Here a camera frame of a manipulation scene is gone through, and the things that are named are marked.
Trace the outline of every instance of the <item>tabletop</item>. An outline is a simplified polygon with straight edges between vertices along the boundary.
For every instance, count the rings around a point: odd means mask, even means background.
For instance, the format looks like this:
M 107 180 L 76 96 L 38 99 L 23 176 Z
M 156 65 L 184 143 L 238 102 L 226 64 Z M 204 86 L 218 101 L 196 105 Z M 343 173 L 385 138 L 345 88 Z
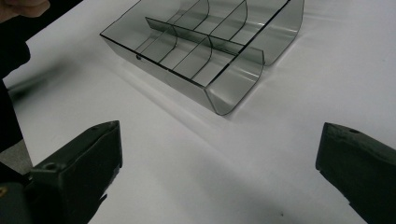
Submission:
M 33 164 L 119 120 L 123 167 L 91 224 L 365 223 L 315 168 L 325 122 L 396 148 L 396 1 L 305 0 L 303 25 L 227 116 L 99 34 L 135 0 L 85 0 L 5 79 Z

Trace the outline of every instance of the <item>human hand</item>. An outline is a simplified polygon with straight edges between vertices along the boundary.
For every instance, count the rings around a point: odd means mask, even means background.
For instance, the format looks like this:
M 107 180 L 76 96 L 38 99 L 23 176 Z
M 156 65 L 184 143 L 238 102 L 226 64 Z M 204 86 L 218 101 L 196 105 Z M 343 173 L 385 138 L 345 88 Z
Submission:
M 0 0 L 0 22 L 19 15 L 39 17 L 49 8 L 48 0 Z

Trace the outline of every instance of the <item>clear plastic organizer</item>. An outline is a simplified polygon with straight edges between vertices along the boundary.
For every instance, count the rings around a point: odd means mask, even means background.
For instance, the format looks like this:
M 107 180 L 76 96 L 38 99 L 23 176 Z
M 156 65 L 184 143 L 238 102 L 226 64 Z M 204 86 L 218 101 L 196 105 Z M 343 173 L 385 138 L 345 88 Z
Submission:
M 101 37 L 122 58 L 219 115 L 297 36 L 304 0 L 141 0 Z

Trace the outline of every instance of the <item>white table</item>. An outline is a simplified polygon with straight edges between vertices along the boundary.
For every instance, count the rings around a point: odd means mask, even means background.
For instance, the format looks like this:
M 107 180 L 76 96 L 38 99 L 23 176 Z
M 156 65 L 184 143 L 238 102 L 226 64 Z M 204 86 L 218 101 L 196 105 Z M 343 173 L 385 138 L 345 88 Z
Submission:
M 396 148 L 396 1 L 306 0 L 296 40 L 226 117 L 101 39 L 135 2 L 85 0 L 6 79 L 34 164 L 120 121 L 124 166 L 92 224 L 365 223 L 315 161 L 324 122 Z

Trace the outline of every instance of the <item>acrylic container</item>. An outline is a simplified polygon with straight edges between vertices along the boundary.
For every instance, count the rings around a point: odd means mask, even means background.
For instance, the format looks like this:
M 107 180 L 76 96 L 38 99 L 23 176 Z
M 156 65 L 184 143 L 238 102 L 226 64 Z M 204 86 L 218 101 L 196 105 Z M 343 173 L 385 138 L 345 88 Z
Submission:
M 122 58 L 219 115 L 297 36 L 304 0 L 141 0 L 101 37 Z

